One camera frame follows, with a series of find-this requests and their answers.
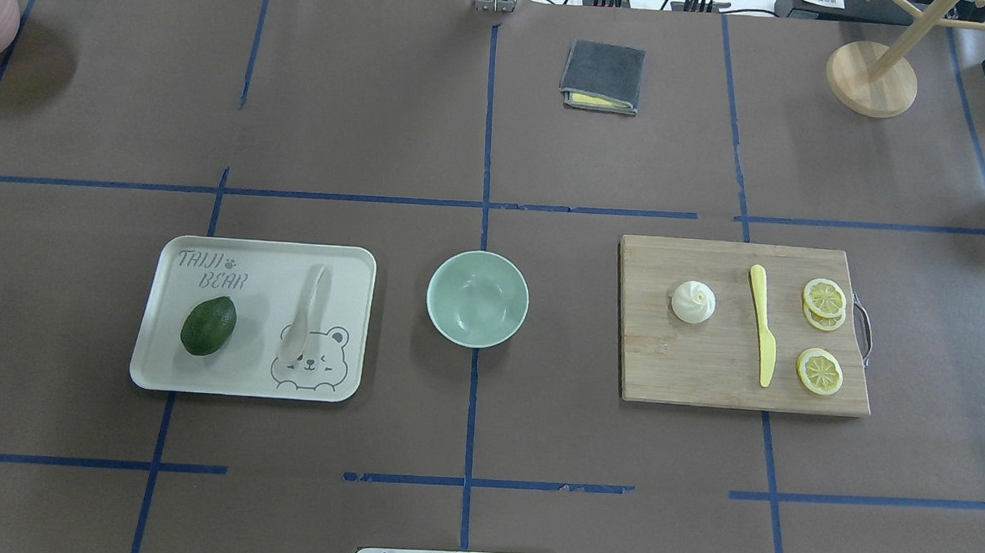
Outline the light green bowl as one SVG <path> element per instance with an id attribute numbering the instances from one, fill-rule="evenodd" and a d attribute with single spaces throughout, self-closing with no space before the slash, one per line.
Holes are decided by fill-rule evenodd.
<path id="1" fill-rule="evenodd" d="M 429 320 L 466 348 L 510 339 L 528 317 L 529 286 L 519 268 L 496 253 L 470 251 L 447 259 L 428 282 Z"/>

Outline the beige bear serving tray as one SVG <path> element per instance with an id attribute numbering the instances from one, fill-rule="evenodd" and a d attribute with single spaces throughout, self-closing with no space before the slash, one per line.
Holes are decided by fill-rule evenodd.
<path id="1" fill-rule="evenodd" d="M 276 361 L 303 279 L 324 264 L 302 355 Z M 160 252 L 130 375 L 144 389 L 297 401 L 349 399 L 363 378 L 376 280 L 363 247 L 175 237 Z M 202 301 L 232 298 L 237 325 L 211 355 L 185 352 L 180 330 Z"/>

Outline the front lemon slice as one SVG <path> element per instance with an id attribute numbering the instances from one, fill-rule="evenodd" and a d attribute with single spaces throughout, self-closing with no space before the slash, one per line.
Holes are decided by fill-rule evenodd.
<path id="1" fill-rule="evenodd" d="M 796 375 L 807 391 L 814 395 L 832 396 L 841 390 L 843 369 L 838 360 L 824 348 L 808 348 L 796 360 Z"/>

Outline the wooden mug tree stand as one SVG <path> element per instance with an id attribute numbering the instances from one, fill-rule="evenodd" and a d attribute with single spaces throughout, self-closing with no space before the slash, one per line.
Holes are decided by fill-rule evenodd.
<path id="1" fill-rule="evenodd" d="M 920 10 L 908 0 L 890 0 L 913 18 L 892 45 L 860 40 L 838 48 L 824 74 L 840 103 L 852 111 L 883 119 L 903 114 L 918 95 L 918 77 L 905 56 L 936 26 L 985 31 L 985 23 L 949 20 L 959 0 L 934 0 Z"/>

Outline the white steamed bun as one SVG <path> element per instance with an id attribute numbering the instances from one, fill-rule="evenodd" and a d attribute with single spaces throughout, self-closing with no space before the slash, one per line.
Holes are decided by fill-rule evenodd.
<path id="1" fill-rule="evenodd" d="M 686 324 L 700 324 L 713 316 L 717 298 L 708 284 L 689 280 L 679 284 L 670 294 L 672 313 Z"/>

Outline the upper lemon slice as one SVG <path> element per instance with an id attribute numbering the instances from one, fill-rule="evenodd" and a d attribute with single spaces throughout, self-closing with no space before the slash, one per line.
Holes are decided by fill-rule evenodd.
<path id="1" fill-rule="evenodd" d="M 831 279 L 807 281 L 802 297 L 807 310 L 822 318 L 836 319 L 844 315 L 847 306 L 845 291 Z"/>

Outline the green avocado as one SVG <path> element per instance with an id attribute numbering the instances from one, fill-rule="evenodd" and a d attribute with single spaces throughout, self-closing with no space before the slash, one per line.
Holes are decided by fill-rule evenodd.
<path id="1" fill-rule="evenodd" d="M 202 301 L 185 317 L 180 342 L 185 352 L 204 357 L 219 351 L 237 325 L 236 305 L 228 296 Z"/>

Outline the yellow plastic knife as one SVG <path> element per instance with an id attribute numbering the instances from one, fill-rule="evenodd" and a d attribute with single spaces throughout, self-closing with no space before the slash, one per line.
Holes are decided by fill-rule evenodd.
<path id="1" fill-rule="evenodd" d="M 767 284 L 767 271 L 763 264 L 753 264 L 748 271 L 751 298 L 756 316 L 757 339 L 759 346 L 759 384 L 763 388 L 769 388 L 773 380 L 776 360 L 778 357 L 776 336 L 769 328 L 769 284 Z"/>

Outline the lower stacked lemon slice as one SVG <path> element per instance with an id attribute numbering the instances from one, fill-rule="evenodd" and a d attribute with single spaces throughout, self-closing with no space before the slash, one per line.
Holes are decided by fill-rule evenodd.
<path id="1" fill-rule="evenodd" d="M 817 313 L 811 311 L 807 305 L 803 306 L 802 312 L 804 319 L 807 320 L 807 323 L 811 327 L 824 332 L 835 332 L 835 330 L 844 325 L 846 319 L 845 312 L 841 312 L 835 317 L 819 316 Z"/>

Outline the white plastic spoon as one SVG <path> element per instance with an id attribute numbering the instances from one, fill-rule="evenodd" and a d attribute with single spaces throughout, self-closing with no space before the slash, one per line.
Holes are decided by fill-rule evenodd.
<path id="1" fill-rule="evenodd" d="M 314 305 L 317 304 L 320 280 L 324 278 L 326 272 L 326 265 L 321 263 L 315 263 L 309 267 L 306 278 L 303 279 L 300 295 L 297 298 L 297 311 L 290 326 L 286 328 L 278 347 L 276 361 L 279 364 L 295 364 L 302 355 L 310 328 L 310 317 Z"/>

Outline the grey folded cloth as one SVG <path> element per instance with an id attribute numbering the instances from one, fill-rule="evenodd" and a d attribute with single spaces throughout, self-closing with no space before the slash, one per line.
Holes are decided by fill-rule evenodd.
<path id="1" fill-rule="evenodd" d="M 587 111 L 635 115 L 646 57 L 635 47 L 574 41 L 560 80 L 563 103 Z"/>

